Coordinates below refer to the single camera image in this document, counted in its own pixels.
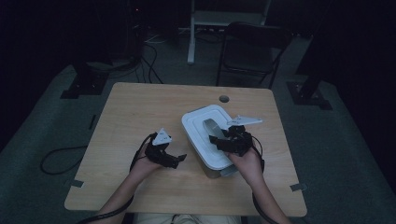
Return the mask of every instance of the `black chair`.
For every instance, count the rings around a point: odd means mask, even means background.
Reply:
[[[260,83],[272,74],[268,86],[271,89],[280,56],[291,40],[292,33],[281,27],[230,23],[224,30],[216,86],[222,72],[260,76]]]

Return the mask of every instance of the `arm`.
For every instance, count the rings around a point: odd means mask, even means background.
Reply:
[[[144,152],[146,150],[146,146],[147,145],[142,148],[139,158],[145,155]],[[112,212],[126,204],[134,195],[134,192],[140,183],[142,183],[146,177],[148,177],[160,167],[162,167],[160,164],[151,162],[148,158],[137,160],[131,172],[126,176],[117,190],[111,195],[105,205],[99,210],[97,215]],[[126,211],[123,211],[114,217],[94,221],[92,224],[122,223],[125,213]]]
[[[259,155],[251,148],[243,157],[226,153],[250,185],[262,211],[277,223],[291,223],[277,204],[262,176]]]

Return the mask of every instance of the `black cable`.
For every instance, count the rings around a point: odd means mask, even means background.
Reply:
[[[260,145],[261,151],[262,151],[262,143],[259,141],[259,139],[257,139],[255,136],[251,136],[252,138],[254,138]],[[256,153],[261,157],[261,165],[262,165],[262,171],[264,172],[264,160],[262,159],[262,153],[259,152],[259,150],[255,147],[252,146],[252,148],[256,151]],[[268,217],[267,215],[265,215],[265,213],[262,211],[262,209],[260,208],[259,204],[257,203],[257,200],[254,196],[253,193],[251,193],[252,198],[253,198],[253,204],[254,207],[256,207],[256,210],[259,212],[260,216],[262,216],[262,218],[264,218],[268,223],[270,224],[277,224],[277,222],[273,221],[270,217]]]
[[[146,78],[145,78],[145,66],[143,66],[143,64],[142,64],[142,78],[143,78],[143,82],[146,83]]]
[[[254,197],[254,194],[252,193],[251,195],[252,195],[252,198],[253,198],[253,204],[256,207],[256,210],[259,212],[260,216],[262,216],[262,218],[264,218],[265,221],[267,221],[270,224],[277,224],[277,222],[273,221],[270,217],[265,215],[265,213],[262,211],[262,209],[260,208],[259,204],[257,203],[257,200]]]
[[[41,170],[44,174],[47,174],[47,175],[61,175],[61,174],[66,173],[66,172],[70,171],[71,169],[73,169],[74,167],[76,167],[76,166],[82,161],[82,158],[79,159],[79,160],[78,160],[74,165],[72,165],[71,167],[69,167],[69,168],[67,168],[67,169],[65,169],[65,170],[63,170],[63,171],[59,171],[59,172],[50,172],[50,171],[47,171],[47,170],[44,168],[44,163],[46,162],[46,159],[47,159],[50,155],[52,155],[52,154],[54,154],[54,153],[57,153],[57,152],[60,152],[60,151],[72,150],[72,149],[80,149],[80,148],[86,148],[86,147],[88,147],[88,146],[82,146],[82,147],[63,147],[63,148],[58,148],[58,149],[52,150],[52,151],[50,151],[49,153],[47,153],[47,154],[44,156],[44,158],[41,160],[41,162],[40,162],[40,170]]]
[[[150,134],[149,136],[147,136],[145,140],[143,140],[143,142],[142,142],[142,144],[140,145],[139,149],[138,149],[138,150],[136,151],[136,153],[134,154],[134,159],[132,160],[131,167],[130,167],[130,169],[129,169],[130,171],[131,171],[132,168],[134,167],[134,164],[136,163],[136,161],[138,161],[138,160],[143,159],[143,158],[146,157],[146,156],[144,156],[144,157],[138,158],[138,156],[139,156],[139,154],[140,154],[140,151],[141,151],[141,149],[143,148],[143,145],[146,144],[146,142],[148,141],[148,139],[149,139],[152,135],[153,135],[153,133]],[[121,213],[122,211],[124,211],[125,209],[127,209],[127,208],[129,207],[129,205],[131,205],[131,203],[132,203],[133,200],[134,200],[134,195],[131,197],[130,200],[128,200],[128,202],[126,202],[126,203],[125,203],[122,207],[120,207],[119,209],[116,209],[116,210],[114,210],[114,211],[112,211],[112,212],[105,213],[105,214],[102,214],[102,215],[98,215],[98,216],[94,216],[94,217],[87,217],[87,218],[81,220],[80,222],[78,222],[77,224],[89,223],[89,222],[92,222],[92,221],[97,221],[97,220],[101,220],[101,219],[105,219],[105,218],[109,218],[109,217],[114,217],[115,215],[118,215],[119,213]]]
[[[137,74],[137,70],[134,70],[134,75],[136,76],[137,83],[140,83],[140,78],[139,78],[139,75]]]
[[[101,220],[101,219],[105,219],[105,218],[109,218],[109,217],[114,217],[115,215],[118,215],[119,213],[121,213],[123,210],[127,209],[129,207],[129,205],[131,205],[133,200],[134,200],[134,196],[132,196],[132,198],[125,205],[123,205],[121,208],[114,210],[112,212],[106,213],[106,214],[85,218],[85,219],[81,220],[80,222],[78,222],[78,224],[89,223],[92,221],[97,221],[97,220]]]
[[[152,71],[154,73],[155,77],[161,82],[161,84],[163,84],[163,81],[158,77],[157,72],[155,72],[155,70],[152,68],[152,65],[150,65],[149,62],[145,58],[142,58],[142,59],[149,66],[149,71],[148,71],[149,82],[152,83],[152,81],[151,81],[151,71]]]
[[[158,78],[158,80],[161,82],[161,84],[163,84],[163,81],[158,77],[157,72],[156,72],[156,71],[154,70],[154,68],[153,68],[154,63],[155,63],[155,61],[157,60],[157,55],[158,55],[157,50],[156,50],[154,47],[152,47],[151,45],[145,44],[145,46],[146,46],[146,47],[149,47],[149,48],[151,48],[151,49],[153,49],[153,50],[154,50],[154,53],[155,53],[154,59],[153,59],[153,61],[152,61],[151,64],[150,64],[144,57],[142,57],[142,60],[143,60],[143,61],[148,65],[148,67],[149,67],[149,70],[148,70],[148,81],[149,81],[149,83],[152,83],[152,81],[151,81],[151,71],[152,71],[152,72],[154,73],[155,77]]]

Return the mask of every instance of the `gray carpet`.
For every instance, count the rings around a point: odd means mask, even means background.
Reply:
[[[201,38],[213,39],[211,35]],[[151,43],[158,50],[154,68],[166,84],[215,84],[219,44],[197,41],[195,64],[187,64],[189,39],[178,44]],[[309,40],[296,37],[285,52],[273,91],[300,182],[308,189],[304,198],[308,214],[295,223],[395,223],[396,198],[380,173],[369,148],[339,98],[336,88],[320,83],[319,89],[333,110],[312,105],[295,105],[286,82],[302,81],[295,71]],[[154,51],[145,48],[151,62]],[[75,76],[66,67],[49,85],[34,111],[0,154],[0,223],[76,223],[93,212],[67,211],[64,200],[77,168],[63,175],[45,175],[39,163],[59,147],[87,145],[93,133],[92,116],[100,116],[115,82],[143,82],[148,68],[112,73],[102,95],[62,100]],[[222,86],[265,88],[255,78],[225,77]],[[60,153],[46,167],[60,170],[77,161],[84,149]],[[249,223],[258,223],[251,217]]]

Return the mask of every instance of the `black stand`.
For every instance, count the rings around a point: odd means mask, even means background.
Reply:
[[[288,89],[296,105],[318,105],[322,110],[332,110],[329,101],[325,100],[318,89],[319,78],[308,77],[305,83],[287,82]]]
[[[77,99],[80,95],[100,95],[106,85],[108,73],[96,73],[84,62],[72,63],[77,75],[61,99]]]

